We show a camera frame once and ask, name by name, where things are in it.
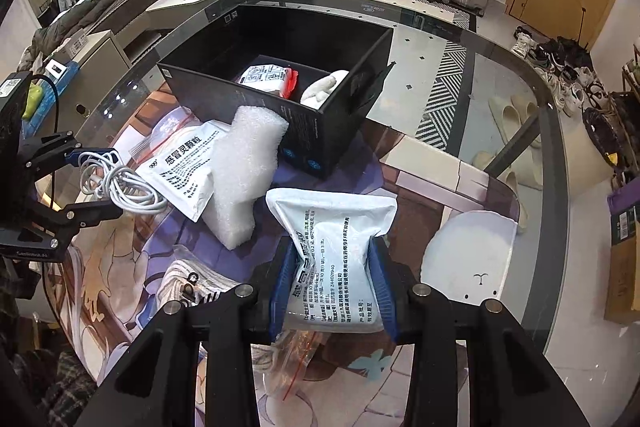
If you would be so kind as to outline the white medicine pouch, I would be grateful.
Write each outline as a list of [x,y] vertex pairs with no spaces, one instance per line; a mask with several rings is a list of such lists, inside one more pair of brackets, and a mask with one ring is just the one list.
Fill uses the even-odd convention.
[[214,120],[178,129],[136,173],[196,222],[214,194],[212,158],[229,130],[228,124]]
[[272,188],[266,203],[299,255],[284,327],[322,333],[382,331],[368,268],[370,239],[392,226],[393,197]]

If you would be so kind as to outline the adidas bag with rope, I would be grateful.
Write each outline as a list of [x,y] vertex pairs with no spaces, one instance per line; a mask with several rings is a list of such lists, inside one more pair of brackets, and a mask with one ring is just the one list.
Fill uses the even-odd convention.
[[155,293],[157,309],[163,308],[169,301],[179,301],[186,307],[210,303],[238,285],[237,281],[204,265],[188,248],[176,245],[174,260]]

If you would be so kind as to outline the white foam wrap block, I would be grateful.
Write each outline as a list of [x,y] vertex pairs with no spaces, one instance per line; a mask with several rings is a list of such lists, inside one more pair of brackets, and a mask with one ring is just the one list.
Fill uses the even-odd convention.
[[241,106],[229,131],[215,142],[209,175],[213,195],[202,219],[229,251],[253,234],[253,207],[271,185],[287,131],[288,122],[272,110]]

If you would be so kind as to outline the small red-white packet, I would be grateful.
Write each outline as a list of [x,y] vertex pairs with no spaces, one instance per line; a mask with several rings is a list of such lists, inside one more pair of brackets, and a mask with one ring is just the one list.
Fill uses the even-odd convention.
[[237,83],[252,89],[289,98],[296,88],[298,72],[277,64],[252,65],[242,72]]

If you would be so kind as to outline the black storage box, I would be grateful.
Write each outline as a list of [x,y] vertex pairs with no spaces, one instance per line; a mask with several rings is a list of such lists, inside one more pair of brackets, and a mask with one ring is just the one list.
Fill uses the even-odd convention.
[[288,122],[280,153],[329,176],[394,64],[393,29],[327,12],[239,5],[177,46],[158,68],[199,120],[231,122],[241,106]]

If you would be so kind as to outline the cardboard box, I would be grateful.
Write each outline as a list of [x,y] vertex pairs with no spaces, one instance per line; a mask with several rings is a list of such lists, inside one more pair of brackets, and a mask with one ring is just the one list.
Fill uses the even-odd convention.
[[604,318],[639,322],[639,187],[627,185],[608,196],[611,254]]

